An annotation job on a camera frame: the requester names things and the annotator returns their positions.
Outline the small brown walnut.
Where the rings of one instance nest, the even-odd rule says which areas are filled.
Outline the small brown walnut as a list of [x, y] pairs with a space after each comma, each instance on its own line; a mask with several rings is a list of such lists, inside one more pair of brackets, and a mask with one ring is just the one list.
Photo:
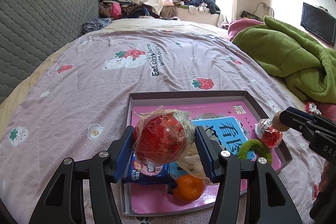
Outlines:
[[272, 125], [273, 127], [276, 129], [276, 130], [279, 130], [279, 131], [282, 131], [282, 132], [285, 132], [285, 131], [288, 131], [288, 129], [290, 129], [290, 127], [284, 125], [281, 123], [280, 121], [280, 114], [282, 113], [282, 111], [278, 111], [273, 119], [272, 119]]

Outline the orange tangerine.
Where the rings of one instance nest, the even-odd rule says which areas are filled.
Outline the orange tangerine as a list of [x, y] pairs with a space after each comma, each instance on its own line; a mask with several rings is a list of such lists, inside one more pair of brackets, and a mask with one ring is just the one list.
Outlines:
[[204, 183], [200, 178], [185, 174], [175, 180], [177, 187], [173, 196], [183, 202], [193, 202], [203, 193]]

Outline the beige chiffon scrunchie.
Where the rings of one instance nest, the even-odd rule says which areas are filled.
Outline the beige chiffon scrunchie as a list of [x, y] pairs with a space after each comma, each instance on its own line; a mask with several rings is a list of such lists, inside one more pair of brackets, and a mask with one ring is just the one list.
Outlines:
[[177, 165], [193, 177], [200, 178], [205, 184], [210, 185], [210, 179], [206, 176], [197, 147], [193, 143], [187, 150], [184, 157], [177, 161]]

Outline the small foil wrapped candy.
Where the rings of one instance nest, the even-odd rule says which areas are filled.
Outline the small foil wrapped candy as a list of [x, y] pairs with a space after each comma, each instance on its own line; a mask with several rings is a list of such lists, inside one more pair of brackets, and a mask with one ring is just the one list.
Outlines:
[[318, 109], [317, 105], [314, 102], [306, 102], [305, 111], [308, 114], [321, 115], [321, 111]]

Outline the blue oreo cookie packet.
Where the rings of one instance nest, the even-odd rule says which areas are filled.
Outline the blue oreo cookie packet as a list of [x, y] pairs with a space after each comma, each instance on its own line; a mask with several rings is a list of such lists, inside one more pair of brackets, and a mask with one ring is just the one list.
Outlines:
[[177, 183], [170, 174], [170, 165], [152, 166], [144, 165], [135, 159], [135, 152], [130, 157], [126, 175], [122, 178], [124, 184], [135, 183], [140, 185], [167, 185], [171, 189], [177, 187]]

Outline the small wrapped red apple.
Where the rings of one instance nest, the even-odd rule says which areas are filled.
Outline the small wrapped red apple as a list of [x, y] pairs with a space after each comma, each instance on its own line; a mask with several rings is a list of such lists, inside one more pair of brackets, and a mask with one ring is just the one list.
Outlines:
[[255, 124], [257, 139], [269, 148], [278, 147], [282, 141], [282, 132], [275, 129], [271, 119], [261, 119]]

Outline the shallow purple cardboard box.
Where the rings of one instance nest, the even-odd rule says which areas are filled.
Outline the shallow purple cardboard box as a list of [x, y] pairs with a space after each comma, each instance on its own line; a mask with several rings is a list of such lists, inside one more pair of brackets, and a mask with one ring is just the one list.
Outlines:
[[[140, 113], [148, 113], [159, 106], [178, 109], [190, 114], [191, 120], [234, 117], [246, 130], [247, 139], [256, 138], [255, 125], [268, 116], [247, 91], [189, 91], [133, 93], [127, 99], [126, 126], [135, 126]], [[205, 185], [199, 199], [183, 203], [168, 193], [167, 185], [121, 185], [121, 207], [124, 215], [147, 217], [188, 213], [214, 205], [217, 185]]]

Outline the green fleece blanket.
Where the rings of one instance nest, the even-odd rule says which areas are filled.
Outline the green fleece blanket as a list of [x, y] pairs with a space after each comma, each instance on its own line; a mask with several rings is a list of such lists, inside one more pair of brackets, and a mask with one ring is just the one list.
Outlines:
[[264, 17], [240, 31], [233, 44], [271, 76], [283, 78], [300, 100], [335, 103], [335, 50], [290, 24]]

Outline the pink strawberry bed sheet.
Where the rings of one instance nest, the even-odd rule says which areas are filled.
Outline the pink strawberry bed sheet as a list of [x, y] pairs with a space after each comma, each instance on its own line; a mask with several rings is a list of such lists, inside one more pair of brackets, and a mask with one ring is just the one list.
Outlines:
[[60, 162], [104, 150], [124, 130], [131, 93], [245, 90], [268, 116], [304, 108], [228, 40], [226, 30], [158, 19], [119, 20], [47, 58], [1, 104], [1, 200], [28, 223]]

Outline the pink pillow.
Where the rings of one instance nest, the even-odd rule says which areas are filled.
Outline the pink pillow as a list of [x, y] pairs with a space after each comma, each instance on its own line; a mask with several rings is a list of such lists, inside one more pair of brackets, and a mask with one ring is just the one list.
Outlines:
[[228, 37], [229, 41], [232, 42], [235, 36], [242, 30], [253, 27], [264, 25], [264, 22], [260, 22], [255, 19], [239, 19], [231, 22], [228, 26]]

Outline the grey quilted headboard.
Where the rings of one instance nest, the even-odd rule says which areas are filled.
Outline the grey quilted headboard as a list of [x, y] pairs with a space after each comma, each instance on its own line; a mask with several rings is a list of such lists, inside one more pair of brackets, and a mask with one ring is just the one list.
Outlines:
[[98, 0], [1, 0], [1, 100], [97, 17]]

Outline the clothes pile beside headboard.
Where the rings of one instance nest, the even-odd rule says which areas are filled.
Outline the clothes pile beside headboard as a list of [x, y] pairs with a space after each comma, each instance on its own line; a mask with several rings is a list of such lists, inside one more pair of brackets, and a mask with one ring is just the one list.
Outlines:
[[161, 19], [151, 6], [142, 4], [140, 0], [99, 0], [98, 6], [101, 18], [117, 20], [148, 16]]

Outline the black wall television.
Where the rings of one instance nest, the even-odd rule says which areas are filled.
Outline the black wall television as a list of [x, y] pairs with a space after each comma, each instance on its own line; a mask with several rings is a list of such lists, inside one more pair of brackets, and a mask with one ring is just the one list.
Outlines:
[[304, 2], [301, 26], [325, 43], [335, 46], [335, 18], [324, 9]]

